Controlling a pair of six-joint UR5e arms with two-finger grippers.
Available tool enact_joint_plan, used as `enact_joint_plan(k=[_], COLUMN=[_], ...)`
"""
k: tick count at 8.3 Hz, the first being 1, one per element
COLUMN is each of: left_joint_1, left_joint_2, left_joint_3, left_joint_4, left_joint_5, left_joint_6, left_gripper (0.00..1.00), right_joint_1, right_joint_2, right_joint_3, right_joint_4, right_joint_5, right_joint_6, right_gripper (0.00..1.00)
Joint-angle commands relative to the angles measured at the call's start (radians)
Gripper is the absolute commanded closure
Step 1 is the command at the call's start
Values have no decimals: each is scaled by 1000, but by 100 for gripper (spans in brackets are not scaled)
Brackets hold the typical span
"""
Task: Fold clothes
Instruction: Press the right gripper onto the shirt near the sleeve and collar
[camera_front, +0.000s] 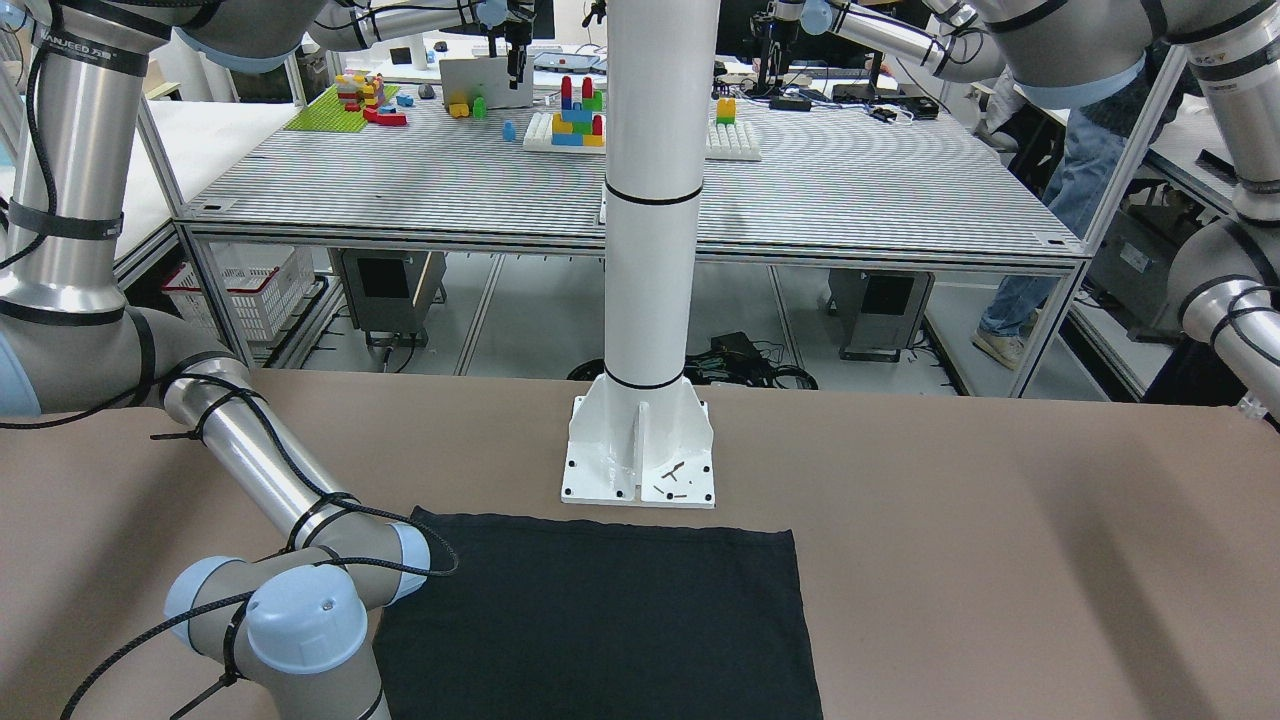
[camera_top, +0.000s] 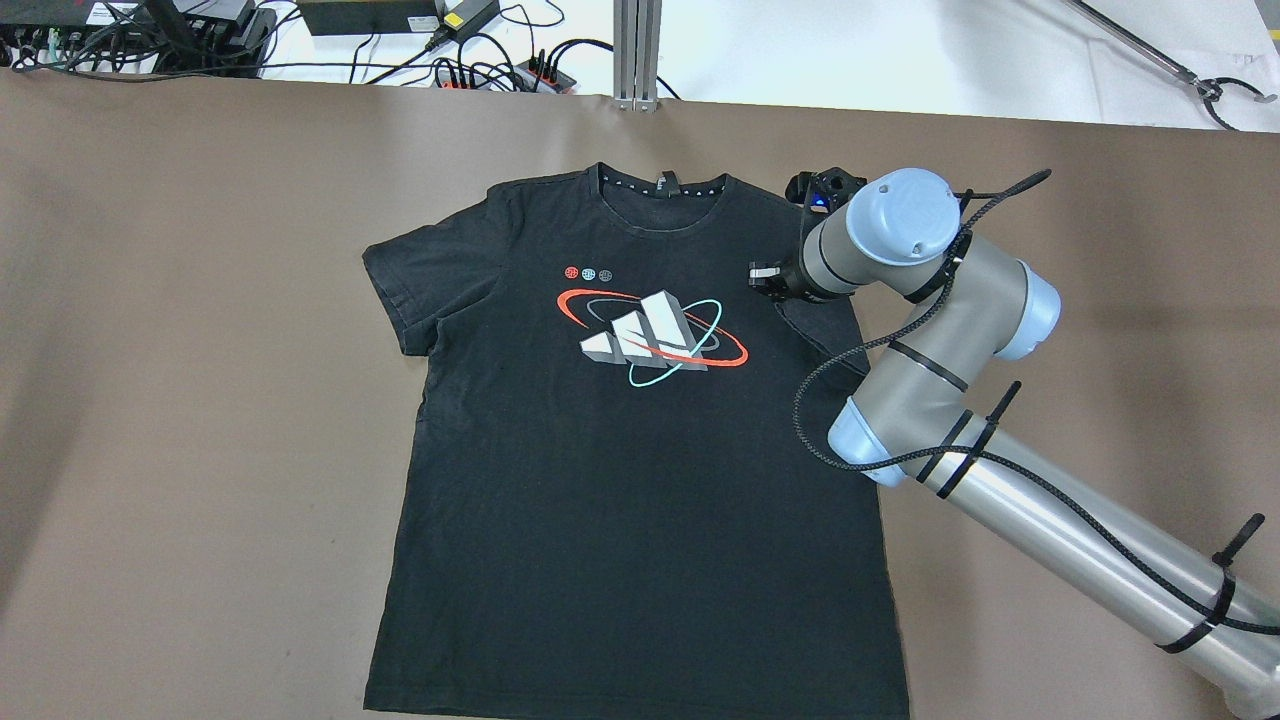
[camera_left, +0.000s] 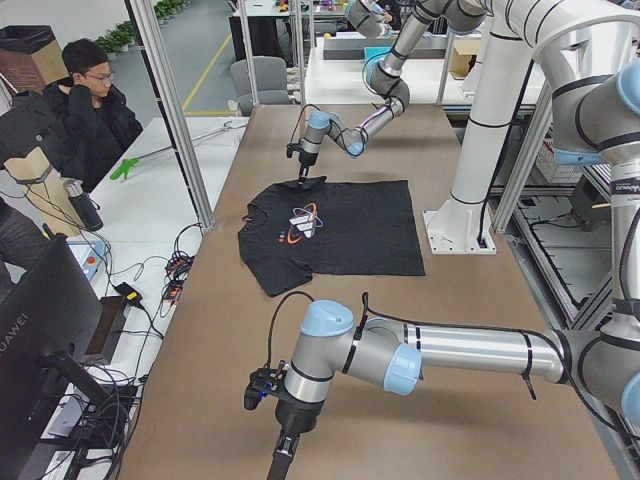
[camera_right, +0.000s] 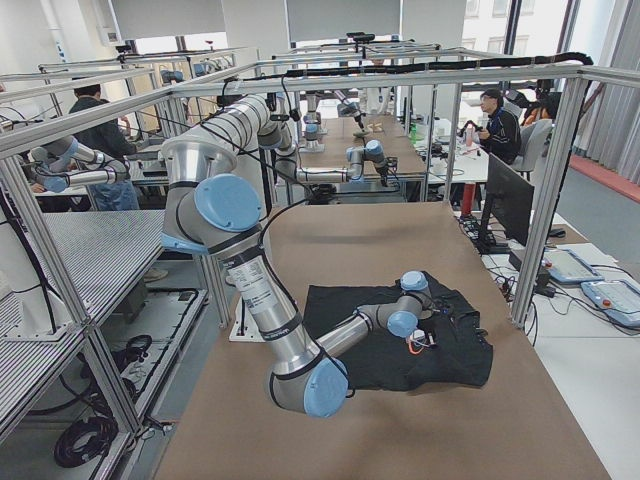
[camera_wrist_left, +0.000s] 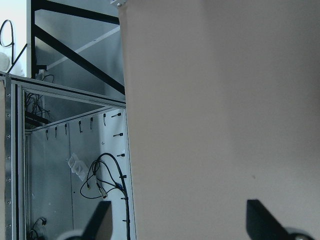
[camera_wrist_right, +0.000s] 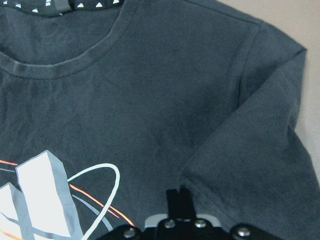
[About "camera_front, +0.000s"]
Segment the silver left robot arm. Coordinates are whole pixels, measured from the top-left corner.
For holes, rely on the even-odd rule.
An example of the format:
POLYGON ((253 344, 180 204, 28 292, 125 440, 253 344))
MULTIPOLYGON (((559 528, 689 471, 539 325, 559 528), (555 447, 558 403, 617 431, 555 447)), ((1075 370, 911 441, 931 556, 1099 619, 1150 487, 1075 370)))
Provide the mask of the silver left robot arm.
POLYGON ((1006 70, 1021 95, 1073 117, 1149 65, 1161 94, 1187 72, 1202 95, 1198 129, 1230 164, 1231 201, 1188 237, 1167 268, 1166 309, 1185 336, 1242 383, 1240 405, 1277 415, 1277 4, 1275 1, 932 1, 918 29, 858 1, 774 9, 955 82, 1006 70))

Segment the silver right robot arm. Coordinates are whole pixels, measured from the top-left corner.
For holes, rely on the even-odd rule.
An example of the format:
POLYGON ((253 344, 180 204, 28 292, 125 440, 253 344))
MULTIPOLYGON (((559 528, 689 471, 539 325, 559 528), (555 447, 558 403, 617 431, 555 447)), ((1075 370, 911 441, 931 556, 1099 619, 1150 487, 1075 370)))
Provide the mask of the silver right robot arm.
POLYGON ((27 1, 20 164, 4 204, 3 415, 10 429, 160 407, 285 536, 250 562, 210 557, 166 597, 165 629, 255 682, 283 719, 387 719, 369 614, 417 591, 444 541, 342 491, 250 386, 177 316, 133 307, 113 273, 148 56, 173 35, 244 70, 279 67, 335 1, 27 1))

